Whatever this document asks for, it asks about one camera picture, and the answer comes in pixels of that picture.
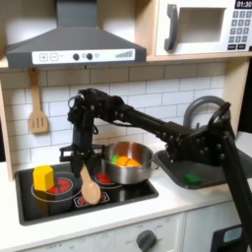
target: black robotic arm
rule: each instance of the black robotic arm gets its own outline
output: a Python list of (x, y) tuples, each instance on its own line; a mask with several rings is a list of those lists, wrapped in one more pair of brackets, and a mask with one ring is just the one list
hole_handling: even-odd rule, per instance
[[(74, 124), (73, 143), (60, 149), (60, 161), (70, 161), (76, 176), (80, 175), (83, 162), (88, 161), (96, 148), (100, 148), (92, 144), (93, 134), (98, 133), (94, 125), (95, 118), (117, 126), (142, 128), (166, 142), (170, 161), (192, 160), (222, 166), (252, 248), (252, 197), (234, 144), (230, 118), (224, 118), (230, 108), (228, 102), (213, 115), (207, 126), (192, 130), (153, 118), (125, 104), (121, 97), (110, 96), (95, 89), (79, 91), (72, 99), (74, 105), (70, 107), (68, 120)], [(71, 152), (71, 155), (65, 157), (65, 152)]]

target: stovetop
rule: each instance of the stovetop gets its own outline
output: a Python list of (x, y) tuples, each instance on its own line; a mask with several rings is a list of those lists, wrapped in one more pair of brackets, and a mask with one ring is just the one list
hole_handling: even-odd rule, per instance
[(137, 185), (115, 184), (101, 173), (99, 158), (95, 159), (93, 165), (94, 168), (90, 170), (91, 177), (98, 183), (102, 192), (101, 201), (95, 206), (88, 204), (82, 197), (82, 179), (74, 176), (70, 163), (52, 165), (54, 187), (47, 192), (34, 190), (33, 169), (17, 172), (16, 187), (20, 223), (30, 225), (53, 221), (158, 196), (158, 192), (148, 180)]

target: oven knob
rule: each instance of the oven knob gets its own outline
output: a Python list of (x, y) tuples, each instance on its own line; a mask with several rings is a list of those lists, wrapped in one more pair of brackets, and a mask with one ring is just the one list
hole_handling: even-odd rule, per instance
[(148, 252), (156, 242), (157, 238), (151, 230), (143, 231), (137, 237), (137, 244), (142, 252)]

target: cabinet door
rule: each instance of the cabinet door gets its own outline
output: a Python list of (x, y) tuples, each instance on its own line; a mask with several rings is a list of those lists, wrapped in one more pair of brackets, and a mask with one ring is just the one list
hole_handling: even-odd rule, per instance
[(187, 213), (183, 252), (211, 251), (215, 231), (240, 224), (232, 202)]

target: subway tile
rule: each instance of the subway tile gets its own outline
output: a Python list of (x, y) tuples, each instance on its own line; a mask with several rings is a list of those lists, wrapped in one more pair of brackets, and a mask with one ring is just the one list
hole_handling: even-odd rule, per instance
[(9, 137), (11, 151), (51, 145), (50, 133)]
[(77, 95), (78, 91), (86, 89), (96, 89), (109, 94), (109, 84), (92, 84), (70, 87), (70, 97)]
[(179, 79), (147, 81), (147, 94), (177, 92)]
[(110, 95), (141, 95), (146, 93), (146, 82), (110, 84)]
[(163, 66), (146, 66), (131, 67), (129, 80), (134, 81), (150, 81), (163, 79)]
[[(31, 86), (31, 80), (28, 72), (0, 73), (0, 80), (3, 90), (15, 90), (29, 88)], [(39, 73), (38, 84), (41, 87), (47, 86), (46, 72)]]
[(47, 77), (50, 87), (88, 84), (90, 82), (90, 70), (48, 71)]
[(194, 99), (197, 99), (202, 96), (213, 95), (222, 98), (223, 89), (212, 89), (212, 90), (204, 90), (204, 91), (195, 91)]
[(12, 164), (28, 163), (31, 162), (31, 152), (30, 150), (21, 150), (11, 152)]
[(146, 113), (159, 119), (174, 117), (176, 116), (177, 113), (177, 105), (147, 107)]
[(224, 88), (225, 76), (213, 76), (211, 80), (211, 89)]
[[(69, 87), (41, 88), (41, 101), (63, 101), (70, 98)], [(26, 89), (27, 103), (32, 103), (32, 90)]]
[(187, 78), (180, 80), (181, 91), (206, 90), (210, 88), (211, 77)]
[(8, 136), (26, 135), (29, 133), (28, 120), (7, 122)]
[[(46, 116), (49, 116), (48, 103), (42, 104), (42, 111), (44, 112)], [(5, 107), (5, 114), (6, 114), (7, 121), (29, 119), (31, 113), (32, 113), (31, 104), (12, 105), (12, 106)]]
[(109, 144), (113, 144), (117, 142), (135, 142), (135, 143), (143, 144), (144, 135), (138, 134), (138, 135), (125, 136), (125, 137), (109, 138)]
[(197, 76), (197, 64), (165, 66), (165, 79), (193, 78)]
[(123, 83), (128, 81), (128, 68), (91, 69), (91, 83)]
[(57, 146), (48, 146), (48, 147), (40, 147), (31, 149), (31, 161), (45, 161), (55, 159), (55, 161), (59, 160), (60, 156), (60, 148), (66, 147), (66, 145), (57, 145)]
[(177, 92), (177, 93), (165, 93), (162, 95), (163, 105), (173, 105), (189, 103), (193, 101), (193, 92)]
[(7, 90), (3, 91), (5, 105), (26, 104), (25, 90)]
[(212, 71), (213, 76), (225, 75), (226, 63), (225, 62), (213, 63)]
[(70, 144), (73, 140), (73, 130), (62, 130), (51, 132), (51, 144)]
[(144, 145), (156, 144), (156, 143), (164, 143), (161, 139), (157, 138), (152, 133), (144, 134)]
[(212, 73), (213, 73), (213, 63), (199, 64), (199, 67), (198, 67), (199, 77), (212, 76)]
[(161, 106), (161, 94), (132, 95), (128, 104), (134, 107)]
[(114, 125), (98, 126), (98, 135), (94, 135), (94, 139), (112, 138), (126, 136), (126, 128)]
[(49, 121), (50, 131), (71, 129), (71, 123), (67, 120), (67, 116), (49, 117), (48, 121)]
[[(185, 115), (185, 111), (188, 108), (190, 104), (179, 104), (177, 106), (177, 116), (184, 116)], [(193, 114), (204, 114), (206, 113), (208, 110), (208, 105), (207, 104), (203, 104), (200, 107), (196, 108), (193, 112)]]
[(66, 115), (69, 112), (68, 101), (49, 103), (50, 116)]
[(165, 122), (174, 122), (176, 124), (183, 125), (184, 116), (165, 118), (165, 119), (163, 119), (163, 121), (165, 121)]

